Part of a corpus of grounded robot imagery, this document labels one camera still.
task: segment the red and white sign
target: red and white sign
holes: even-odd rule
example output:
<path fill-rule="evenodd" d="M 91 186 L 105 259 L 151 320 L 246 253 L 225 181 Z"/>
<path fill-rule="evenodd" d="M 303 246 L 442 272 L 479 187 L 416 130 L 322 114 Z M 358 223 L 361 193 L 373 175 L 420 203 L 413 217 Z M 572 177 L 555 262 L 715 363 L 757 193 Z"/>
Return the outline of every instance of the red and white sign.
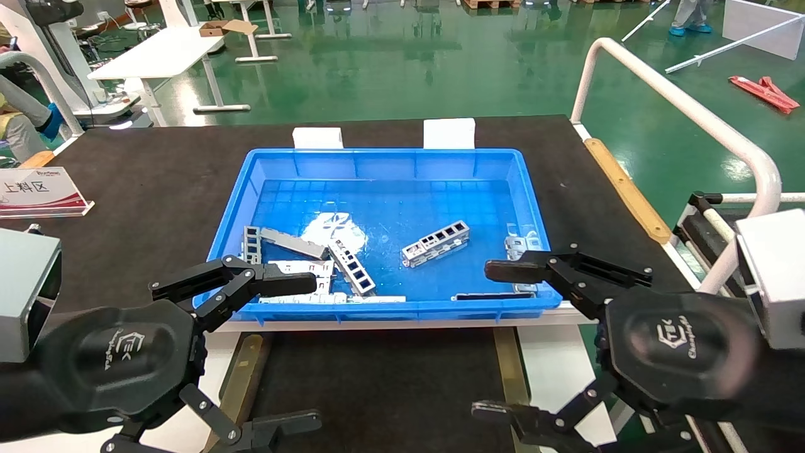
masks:
<path fill-rule="evenodd" d="M 93 206 L 62 167 L 0 170 L 0 218 L 82 216 Z"/>

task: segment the black table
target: black table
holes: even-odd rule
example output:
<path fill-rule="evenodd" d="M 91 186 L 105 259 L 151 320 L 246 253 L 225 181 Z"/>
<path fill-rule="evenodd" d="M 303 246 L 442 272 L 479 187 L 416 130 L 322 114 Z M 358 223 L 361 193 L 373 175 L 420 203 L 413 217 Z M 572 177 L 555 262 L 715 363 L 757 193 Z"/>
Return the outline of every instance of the black table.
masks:
<path fill-rule="evenodd" d="M 64 166 L 97 204 L 85 218 L 39 221 L 64 245 L 56 311 L 145 304 L 148 281 L 203 261 L 246 153 L 293 148 L 297 126 L 92 130 L 81 136 L 52 165 Z M 341 127 L 351 148 L 423 143 L 421 120 L 326 126 Z M 476 146 L 522 152 L 553 247 L 576 242 L 610 260 L 652 267 L 657 289 L 690 289 L 567 118 L 479 118 Z M 503 398 L 491 330 L 277 334 L 263 384 L 255 415 L 314 405 L 342 428 L 294 439 L 287 451 L 513 450 L 507 429 L 479 429 L 469 418 L 473 399 Z M 378 409 L 382 404 L 395 409 Z"/>

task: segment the green epoxy floor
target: green epoxy floor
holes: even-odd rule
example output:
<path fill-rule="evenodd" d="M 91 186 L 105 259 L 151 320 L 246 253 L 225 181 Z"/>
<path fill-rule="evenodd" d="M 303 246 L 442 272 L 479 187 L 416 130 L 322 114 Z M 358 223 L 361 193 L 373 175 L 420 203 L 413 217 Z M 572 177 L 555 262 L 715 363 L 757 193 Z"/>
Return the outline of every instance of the green epoxy floor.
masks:
<path fill-rule="evenodd" d="M 334 15 L 321 2 L 311 13 L 285 2 L 275 2 L 275 22 L 293 38 L 258 41 L 260 53 L 275 54 L 278 62 L 236 64 L 249 47 L 245 36 L 234 33 L 225 38 L 228 49 L 212 58 L 225 102 L 248 102 L 252 111 L 193 114 L 193 106 L 213 102 L 199 63 L 157 92 L 171 125 L 570 115 L 591 42 L 620 39 L 654 7 L 524 1 L 519 10 L 493 15 L 450 0 L 408 2 L 402 9 L 397 1 L 372 0 L 367 10 L 354 2 L 348 14 Z M 793 2 L 778 5 L 803 9 Z M 232 17 L 231 7 L 224 8 Z M 674 2 L 626 47 L 662 72 L 729 42 L 720 37 L 723 9 L 719 2 L 710 14 L 713 35 L 670 38 Z M 196 10 L 206 17 L 201 5 Z M 251 16 L 265 27 L 259 6 Z M 805 191 L 805 154 L 796 145 L 805 110 L 780 114 L 729 84 L 732 75 L 772 76 L 790 96 L 805 100 L 805 64 L 744 46 L 669 77 L 766 149 L 786 191 Z M 692 190 L 753 191 L 743 163 L 611 57 L 600 59 L 583 121 L 669 224 Z"/>

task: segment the red object on floor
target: red object on floor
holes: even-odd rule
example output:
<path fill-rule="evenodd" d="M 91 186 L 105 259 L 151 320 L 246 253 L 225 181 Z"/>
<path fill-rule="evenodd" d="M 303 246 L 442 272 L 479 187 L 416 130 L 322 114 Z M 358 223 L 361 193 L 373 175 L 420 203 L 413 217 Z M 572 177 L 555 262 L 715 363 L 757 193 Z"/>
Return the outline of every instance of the red object on floor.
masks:
<path fill-rule="evenodd" d="M 761 77 L 760 83 L 755 83 L 745 77 L 732 76 L 729 78 L 734 85 L 778 108 L 784 114 L 789 114 L 799 104 L 789 98 L 781 89 L 771 81 L 771 77 Z"/>

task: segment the blue plastic bin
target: blue plastic bin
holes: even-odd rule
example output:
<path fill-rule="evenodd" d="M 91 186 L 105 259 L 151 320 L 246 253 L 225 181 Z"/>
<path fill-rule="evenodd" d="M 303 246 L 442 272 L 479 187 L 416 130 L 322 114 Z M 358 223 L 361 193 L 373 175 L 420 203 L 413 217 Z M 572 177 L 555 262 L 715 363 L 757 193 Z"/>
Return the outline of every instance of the blue plastic bin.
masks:
<path fill-rule="evenodd" d="M 400 249 L 457 220 L 469 245 L 405 268 Z M 561 297 L 548 285 L 529 299 L 451 301 L 457 293 L 505 293 L 484 277 L 486 260 L 506 258 L 519 235 L 547 250 L 545 228 L 525 162 L 514 149 L 255 149 L 237 177 L 208 258 L 238 255 L 243 227 L 269 227 L 318 243 L 341 239 L 363 263 L 378 295 L 402 303 L 261 304 L 234 319 L 381 321 L 536 318 Z M 263 261 L 304 259 L 263 241 Z M 333 292 L 350 294 L 337 272 Z M 210 294 L 197 297 L 195 305 Z"/>

